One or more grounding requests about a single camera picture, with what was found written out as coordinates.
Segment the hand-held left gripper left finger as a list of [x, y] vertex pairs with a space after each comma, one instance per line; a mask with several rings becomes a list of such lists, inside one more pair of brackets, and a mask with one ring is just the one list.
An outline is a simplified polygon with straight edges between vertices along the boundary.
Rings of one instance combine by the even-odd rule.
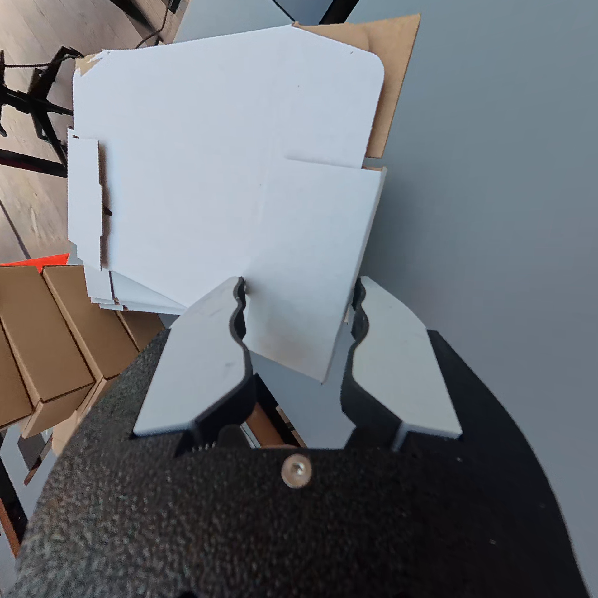
[[257, 403], [245, 307], [245, 280], [233, 276], [171, 325], [153, 373], [141, 375], [133, 439], [180, 433], [178, 452], [254, 448], [242, 428]]

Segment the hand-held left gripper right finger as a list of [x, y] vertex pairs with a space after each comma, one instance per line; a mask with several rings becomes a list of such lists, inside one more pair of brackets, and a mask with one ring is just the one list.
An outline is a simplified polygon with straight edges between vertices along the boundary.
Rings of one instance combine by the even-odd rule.
[[340, 390], [349, 447], [397, 452], [410, 432], [458, 439], [462, 426], [426, 326], [367, 276], [356, 282], [353, 343]]

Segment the white cardboard box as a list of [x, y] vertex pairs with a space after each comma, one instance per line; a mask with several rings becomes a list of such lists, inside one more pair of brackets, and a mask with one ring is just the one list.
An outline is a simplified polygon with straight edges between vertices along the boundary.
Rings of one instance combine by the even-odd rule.
[[363, 168], [384, 78], [292, 25], [79, 61], [79, 259], [183, 308], [243, 277], [249, 349], [324, 382], [385, 179]]

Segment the brown cardboard box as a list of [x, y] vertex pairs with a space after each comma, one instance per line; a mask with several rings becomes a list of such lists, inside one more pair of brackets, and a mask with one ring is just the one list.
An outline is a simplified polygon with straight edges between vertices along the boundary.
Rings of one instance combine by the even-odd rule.
[[32, 412], [25, 383], [1, 327], [1, 430], [28, 418]]
[[118, 377], [138, 355], [116, 312], [87, 295], [82, 265], [44, 267], [44, 278], [94, 378]]
[[116, 311], [125, 330], [139, 353], [153, 338], [165, 329], [161, 318], [156, 313], [144, 311]]
[[1, 267], [1, 327], [33, 407], [17, 423], [32, 437], [70, 417], [95, 380], [35, 267]]

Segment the orange red sheet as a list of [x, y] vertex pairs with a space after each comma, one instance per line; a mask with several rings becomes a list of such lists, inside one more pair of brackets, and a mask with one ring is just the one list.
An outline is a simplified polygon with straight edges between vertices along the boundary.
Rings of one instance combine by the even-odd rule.
[[70, 258], [70, 253], [40, 257], [40, 258], [32, 258], [32, 259], [25, 259], [21, 261], [14, 261], [11, 263], [4, 263], [1, 264], [2, 267], [35, 267], [39, 273], [41, 273], [46, 266], [63, 266], [68, 265], [68, 261]]

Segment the pile of flat cardboard sheets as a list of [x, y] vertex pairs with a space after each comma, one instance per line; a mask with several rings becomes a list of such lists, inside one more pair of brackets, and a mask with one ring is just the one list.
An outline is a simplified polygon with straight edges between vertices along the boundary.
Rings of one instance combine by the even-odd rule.
[[[76, 60], [73, 76], [74, 128], [68, 131], [69, 240], [84, 263], [92, 303], [114, 310], [174, 313], [172, 295], [143, 291], [149, 285], [132, 275], [116, 278], [110, 265], [108, 216], [102, 232], [92, 227], [90, 183], [75, 194], [76, 160], [93, 139], [96, 170], [103, 186], [103, 206], [116, 209], [110, 190], [108, 163], [116, 163], [110, 143], [138, 140], [133, 156], [150, 172], [174, 156], [228, 155], [241, 141], [241, 125], [233, 119], [249, 114], [258, 124], [258, 109], [266, 116], [283, 107], [298, 133], [326, 133], [316, 142], [323, 154], [308, 157], [324, 163], [362, 165], [365, 158], [383, 157], [402, 83], [415, 44], [420, 15], [362, 24], [284, 24], [254, 31], [186, 40], [140, 49], [104, 49]], [[258, 99], [254, 108], [250, 99]]]

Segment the black metal stand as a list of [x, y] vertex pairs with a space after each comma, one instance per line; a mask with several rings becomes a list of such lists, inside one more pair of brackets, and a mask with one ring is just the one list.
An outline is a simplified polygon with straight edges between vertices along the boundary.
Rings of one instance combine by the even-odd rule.
[[[57, 176], [68, 177], [68, 147], [59, 140], [49, 114], [72, 116], [71, 109], [58, 106], [48, 100], [61, 65], [68, 59], [81, 59], [83, 54], [73, 48], [61, 47], [46, 64], [7, 64], [4, 50], [1, 50], [1, 108], [11, 107], [31, 117], [36, 135], [52, 146], [58, 161], [1, 149], [1, 165]], [[10, 89], [5, 83], [8, 68], [32, 68], [33, 74], [26, 92]]]

